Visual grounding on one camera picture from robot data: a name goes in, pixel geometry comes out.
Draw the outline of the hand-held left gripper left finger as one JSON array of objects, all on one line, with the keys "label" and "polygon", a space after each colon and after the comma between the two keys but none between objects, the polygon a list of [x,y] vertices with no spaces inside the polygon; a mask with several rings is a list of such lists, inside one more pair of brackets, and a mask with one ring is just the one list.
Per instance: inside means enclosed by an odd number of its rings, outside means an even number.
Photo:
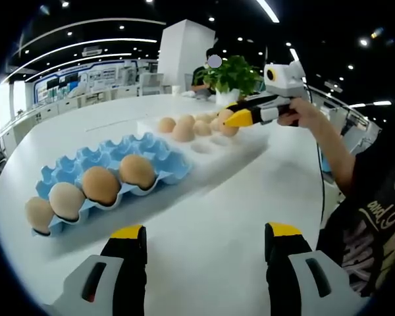
[{"label": "hand-held left gripper left finger", "polygon": [[146,228],[111,234],[99,255],[85,259],[63,282],[53,315],[143,315],[147,275]]}]

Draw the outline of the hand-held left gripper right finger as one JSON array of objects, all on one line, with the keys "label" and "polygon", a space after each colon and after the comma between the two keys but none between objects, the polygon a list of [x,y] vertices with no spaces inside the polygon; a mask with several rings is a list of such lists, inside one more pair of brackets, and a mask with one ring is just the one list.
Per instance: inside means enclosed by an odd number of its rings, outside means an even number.
[{"label": "hand-held left gripper right finger", "polygon": [[271,315],[359,315],[368,304],[348,274],[292,225],[265,225],[265,260]]}]

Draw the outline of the person's right hand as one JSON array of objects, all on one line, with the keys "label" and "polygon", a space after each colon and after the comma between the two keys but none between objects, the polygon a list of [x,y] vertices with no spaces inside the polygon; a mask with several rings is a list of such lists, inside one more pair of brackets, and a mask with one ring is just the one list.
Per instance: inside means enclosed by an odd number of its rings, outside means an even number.
[{"label": "person's right hand", "polygon": [[292,99],[289,109],[277,120],[281,126],[291,126],[297,121],[299,127],[313,130],[320,121],[321,113],[316,106],[302,98]]}]

